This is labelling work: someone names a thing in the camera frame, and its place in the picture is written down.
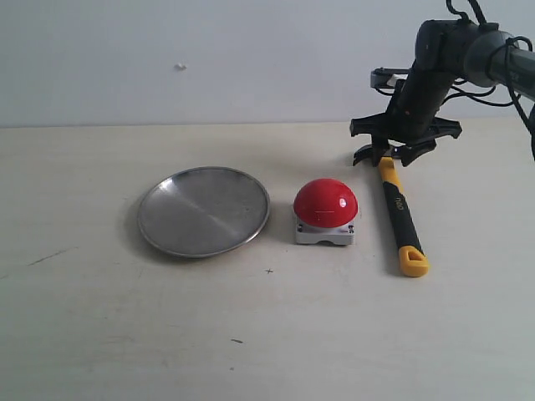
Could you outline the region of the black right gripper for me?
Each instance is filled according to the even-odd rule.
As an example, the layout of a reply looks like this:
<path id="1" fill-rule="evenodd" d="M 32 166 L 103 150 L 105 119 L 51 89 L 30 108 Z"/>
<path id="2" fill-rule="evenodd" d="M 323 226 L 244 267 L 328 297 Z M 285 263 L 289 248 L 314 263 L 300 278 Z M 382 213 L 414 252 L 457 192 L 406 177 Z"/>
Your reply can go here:
<path id="1" fill-rule="evenodd" d="M 413 66 L 407 78 L 396 83 L 384 113 L 351 120 L 351 135 L 372 136 L 372 165 L 390 150 L 388 140 L 405 144 L 395 147 L 395 158 L 406 167 L 433 151 L 436 138 L 460 136 L 459 122 L 436 116 L 455 79 L 449 72 Z"/>

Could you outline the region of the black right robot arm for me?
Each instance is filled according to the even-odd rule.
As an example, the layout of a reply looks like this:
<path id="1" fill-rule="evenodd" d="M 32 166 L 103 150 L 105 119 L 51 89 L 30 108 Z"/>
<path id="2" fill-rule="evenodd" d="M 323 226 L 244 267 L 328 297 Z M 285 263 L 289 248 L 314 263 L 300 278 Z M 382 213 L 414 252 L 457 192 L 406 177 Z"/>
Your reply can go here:
<path id="1" fill-rule="evenodd" d="M 375 69 L 374 89 L 394 91 L 381 114 L 352 119 L 353 136 L 367 134 L 369 145 L 354 153 L 354 162 L 369 159 L 377 165 L 388 153 L 409 165 L 436 147 L 443 136 L 457 138 L 459 122 L 437 117 L 458 79 L 481 88 L 504 85 L 517 102 L 534 98 L 534 52 L 521 49 L 520 37 L 503 32 L 495 23 L 428 20 L 415 40 L 415 60 L 409 69 Z"/>

